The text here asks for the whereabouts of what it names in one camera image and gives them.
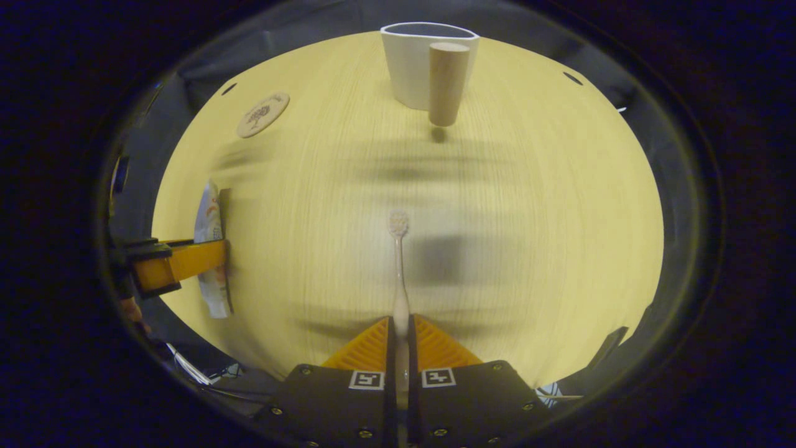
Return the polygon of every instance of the wooden cylinder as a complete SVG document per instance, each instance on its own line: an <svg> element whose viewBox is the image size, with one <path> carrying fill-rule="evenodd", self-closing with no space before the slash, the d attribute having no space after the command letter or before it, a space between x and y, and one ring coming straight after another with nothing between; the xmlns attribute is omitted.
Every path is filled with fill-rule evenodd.
<svg viewBox="0 0 796 448"><path fill-rule="evenodd" d="M428 119L437 126L451 126L462 102L470 48L450 42L431 44Z"/></svg>

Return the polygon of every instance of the wooden table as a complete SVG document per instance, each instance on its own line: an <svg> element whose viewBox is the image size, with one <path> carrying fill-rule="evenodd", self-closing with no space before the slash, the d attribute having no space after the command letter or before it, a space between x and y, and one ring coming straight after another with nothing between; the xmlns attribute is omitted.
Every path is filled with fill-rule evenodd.
<svg viewBox="0 0 796 448"><path fill-rule="evenodd" d="M285 112L239 138L244 113L279 90L291 96ZM396 208L410 216L412 311L481 359L508 360L532 387L585 367L615 329L632 335L657 287L661 204L633 132L583 75L499 41L482 39L445 129L392 98L378 33L257 65L186 130L152 235L191 238L211 178L229 189L234 314L211 319L196 279L163 300L278 377L391 312Z"/></svg>

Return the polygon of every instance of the snack package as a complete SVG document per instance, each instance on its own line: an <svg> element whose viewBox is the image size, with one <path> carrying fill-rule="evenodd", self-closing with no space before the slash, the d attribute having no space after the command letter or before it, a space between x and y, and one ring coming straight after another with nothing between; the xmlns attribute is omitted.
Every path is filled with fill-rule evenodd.
<svg viewBox="0 0 796 448"><path fill-rule="evenodd" d="M209 180L205 186L205 192L201 196L199 212L193 228L193 242L200 243L220 239L224 239L224 235L221 233L218 187L212 180ZM199 274L199 288L210 308L212 318L229 317L227 275L223 265Z"/></svg>

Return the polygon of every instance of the white cup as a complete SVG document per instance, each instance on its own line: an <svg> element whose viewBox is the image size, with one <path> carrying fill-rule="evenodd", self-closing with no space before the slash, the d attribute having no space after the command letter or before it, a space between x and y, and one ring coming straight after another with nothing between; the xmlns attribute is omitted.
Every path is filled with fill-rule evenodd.
<svg viewBox="0 0 796 448"><path fill-rule="evenodd" d="M468 29L442 23L404 22L382 27L381 40L396 100L413 109L428 110L429 46L435 42L451 42L470 48L466 88L480 38Z"/></svg>

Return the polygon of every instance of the toothbrush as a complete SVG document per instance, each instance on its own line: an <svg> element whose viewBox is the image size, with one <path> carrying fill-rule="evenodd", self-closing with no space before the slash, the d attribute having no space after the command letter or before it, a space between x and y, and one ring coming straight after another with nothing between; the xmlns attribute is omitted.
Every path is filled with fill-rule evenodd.
<svg viewBox="0 0 796 448"><path fill-rule="evenodd" d="M390 234L396 241L396 295L392 321L396 329L396 392L398 406L405 408L409 391L409 297L404 285L404 254L401 240L409 231L409 217L403 210L390 214Z"/></svg>

